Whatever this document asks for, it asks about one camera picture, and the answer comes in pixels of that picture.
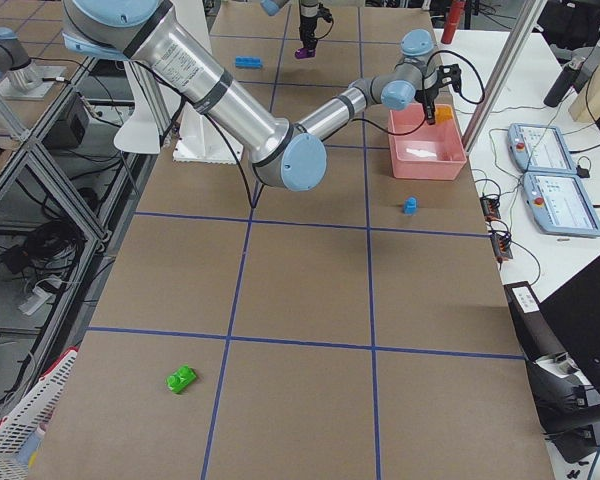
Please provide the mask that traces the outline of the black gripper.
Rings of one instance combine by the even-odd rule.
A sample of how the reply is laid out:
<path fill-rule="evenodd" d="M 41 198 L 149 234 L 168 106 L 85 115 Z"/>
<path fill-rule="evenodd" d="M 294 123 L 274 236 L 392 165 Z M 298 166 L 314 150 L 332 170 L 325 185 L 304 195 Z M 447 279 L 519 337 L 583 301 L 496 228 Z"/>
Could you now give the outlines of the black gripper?
<path fill-rule="evenodd" d="M 425 107 L 425 117 L 428 125 L 436 123 L 435 99 L 439 93 L 438 75 L 431 74 L 423 80 L 422 83 L 422 105 Z"/>
<path fill-rule="evenodd" d="M 304 49 L 315 49 L 317 46 L 317 38 L 315 30 L 317 28 L 316 16 L 300 16 L 299 34 Z"/>

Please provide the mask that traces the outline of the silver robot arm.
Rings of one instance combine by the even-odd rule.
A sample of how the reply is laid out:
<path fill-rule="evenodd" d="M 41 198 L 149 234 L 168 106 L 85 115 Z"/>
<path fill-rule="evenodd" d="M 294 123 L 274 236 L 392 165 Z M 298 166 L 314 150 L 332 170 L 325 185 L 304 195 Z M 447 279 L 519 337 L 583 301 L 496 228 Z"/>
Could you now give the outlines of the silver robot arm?
<path fill-rule="evenodd" d="M 261 0 L 259 4 L 267 15 L 275 16 L 288 4 L 288 1 Z M 298 59 L 312 58 L 315 56 L 318 42 L 324 38 L 324 36 L 318 37 L 316 35 L 318 21 L 323 20 L 330 25 L 327 31 L 327 34 L 329 34 L 334 25 L 334 19 L 331 11 L 320 1 L 298 1 L 298 13 L 299 38 L 302 42 L 302 47 L 295 52 L 295 56 Z"/>
<path fill-rule="evenodd" d="M 403 37 L 402 58 L 391 73 L 352 82 L 292 123 L 274 117 L 245 90 L 179 23 L 169 1 L 66 1 L 63 9 L 68 48 L 89 46 L 148 67 L 232 135 L 267 186 L 307 191 L 318 185 L 327 169 L 324 139 L 372 105 L 402 110 L 418 101 L 426 121 L 434 121 L 442 70 L 434 63 L 434 41 L 425 29 Z"/>

